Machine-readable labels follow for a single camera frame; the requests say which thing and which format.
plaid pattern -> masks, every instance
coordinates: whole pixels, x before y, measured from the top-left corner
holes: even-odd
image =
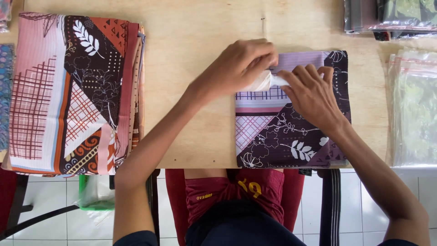
[[[237,116],[235,138],[237,155],[255,138],[255,136],[273,119],[274,116]]]
[[[65,145],[67,146],[79,134],[85,132],[89,125],[95,123],[99,114],[96,106],[74,82],[71,90],[70,108],[68,109]]]
[[[235,100],[272,100],[287,99],[287,94],[279,86],[272,86],[269,91],[240,91],[235,93]]]
[[[42,158],[42,139],[52,97],[54,58],[15,75],[10,104],[10,155]]]

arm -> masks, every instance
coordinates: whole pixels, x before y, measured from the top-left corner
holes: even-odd
[[[384,240],[430,245],[428,214],[404,182],[367,146],[338,109],[332,90],[333,69],[298,66],[279,76],[282,89],[306,120],[322,130],[347,156],[370,196],[390,219]]]
[[[139,142],[117,170],[114,243],[133,232],[154,231],[145,190],[146,180],[197,111],[215,97],[230,95],[249,85],[263,70],[275,64],[276,50],[265,39],[237,41],[188,86],[176,105]]]

hand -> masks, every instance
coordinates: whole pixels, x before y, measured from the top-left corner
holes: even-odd
[[[188,87],[194,96],[209,102],[250,85],[269,66],[276,66],[278,54],[266,39],[238,40]]]
[[[291,87],[281,86],[293,103],[294,109],[307,121],[331,137],[343,126],[350,125],[337,106],[332,90],[332,67],[297,66],[293,72],[279,71]]]

sleeve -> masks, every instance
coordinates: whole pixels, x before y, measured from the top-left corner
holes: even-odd
[[[383,241],[378,246],[418,246],[418,245],[402,239],[389,239]]]
[[[120,238],[114,246],[158,246],[158,240],[151,231],[139,231]]]

wooden table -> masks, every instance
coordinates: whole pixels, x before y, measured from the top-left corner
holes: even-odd
[[[385,67],[401,45],[434,49],[433,40],[378,42],[342,31],[342,0],[14,0],[11,32],[17,41],[17,11],[120,18],[146,31],[146,132],[171,109],[187,85],[237,39],[266,36],[280,53],[346,50],[352,125],[382,158],[388,142]],[[158,168],[236,168],[232,96],[204,107],[182,130]]]

